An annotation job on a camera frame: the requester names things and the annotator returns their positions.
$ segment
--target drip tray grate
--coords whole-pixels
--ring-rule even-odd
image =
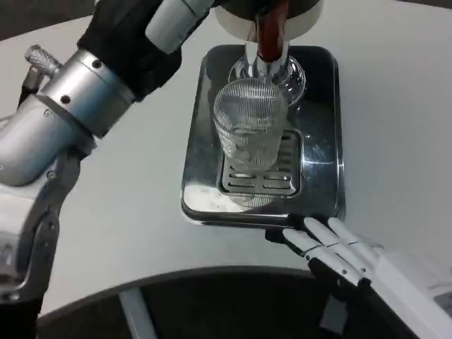
[[[221,184],[225,194],[291,196],[300,186],[300,142],[298,133],[285,131],[276,163],[263,172],[236,170],[224,157]]]

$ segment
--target silver metal cylinder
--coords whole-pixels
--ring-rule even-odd
[[[134,101],[133,93],[100,60],[79,50],[42,94],[97,137],[103,137]]]
[[[31,95],[0,130],[0,182],[22,186],[34,180],[69,146],[89,154],[92,137]]]

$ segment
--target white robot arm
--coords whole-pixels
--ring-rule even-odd
[[[308,261],[314,277],[351,307],[371,309],[397,338],[452,338],[452,274],[420,251],[385,251],[336,218],[289,216],[268,239]]]

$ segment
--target drip tray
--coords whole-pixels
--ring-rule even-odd
[[[265,172],[238,171],[224,157],[221,175],[224,194],[254,196],[268,194],[287,198],[299,191],[300,142],[296,132],[286,131],[276,163]]]
[[[203,59],[182,178],[182,210],[194,223],[285,227],[287,215],[345,214],[338,67],[320,47],[290,47],[307,77],[290,107],[277,162],[266,172],[235,170],[212,120],[217,93],[243,57],[243,45],[218,46]]]

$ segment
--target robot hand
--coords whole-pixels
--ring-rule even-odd
[[[218,0],[101,0],[78,47],[101,60],[141,101],[177,72],[181,44],[219,4]]]
[[[428,254],[387,252],[339,219],[319,220],[289,215],[290,228],[267,231],[266,239],[305,258],[316,280],[347,303],[349,319],[370,323],[380,335],[375,338],[451,337],[450,272]]]
[[[137,101],[163,86],[179,69],[180,48],[161,52],[145,29],[162,0],[101,0],[78,47],[95,55],[122,79]]]

